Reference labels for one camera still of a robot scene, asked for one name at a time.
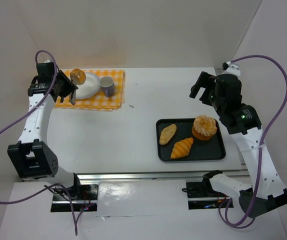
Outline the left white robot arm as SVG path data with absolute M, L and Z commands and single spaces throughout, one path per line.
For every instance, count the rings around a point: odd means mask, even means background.
M 8 146 L 7 154 L 21 179 L 61 184 L 75 197 L 81 193 L 80 180 L 60 167 L 58 157 L 47 144 L 47 134 L 56 101 L 68 97 L 75 105 L 78 87 L 50 60 L 37 63 L 36 69 L 37 75 L 27 91 L 30 114 L 17 143 Z

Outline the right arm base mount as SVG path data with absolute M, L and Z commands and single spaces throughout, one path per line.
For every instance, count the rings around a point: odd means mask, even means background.
M 186 187 L 181 189 L 186 193 L 189 210 L 218 209 L 227 206 L 229 196 L 216 191 L 207 191 L 202 182 L 186 182 Z

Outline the ring donut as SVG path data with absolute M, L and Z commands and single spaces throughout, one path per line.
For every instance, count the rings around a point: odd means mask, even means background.
M 86 81 L 86 74 L 84 71 L 82 71 L 79 68 L 75 68 L 70 72 L 70 80 L 75 84 L 75 85 L 83 85 Z

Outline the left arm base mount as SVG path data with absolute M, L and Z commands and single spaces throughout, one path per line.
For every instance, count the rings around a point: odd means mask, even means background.
M 75 212 L 96 212 L 98 208 L 99 184 L 85 184 L 80 186 L 80 193 L 71 197 Z M 52 202 L 50 211 L 52 213 L 71 212 L 68 196 L 58 187 L 52 190 Z

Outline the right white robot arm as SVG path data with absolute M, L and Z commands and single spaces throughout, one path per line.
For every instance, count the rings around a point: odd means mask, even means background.
M 247 218 L 254 219 L 287 204 L 287 187 L 281 180 L 265 145 L 264 130 L 251 105 L 242 102 L 242 83 L 236 75 L 202 72 L 191 87 L 190 98 L 201 88 L 200 101 L 212 106 L 227 128 L 246 164 L 251 184 L 228 177 L 220 170 L 203 176 L 210 192 L 219 192 L 239 202 Z

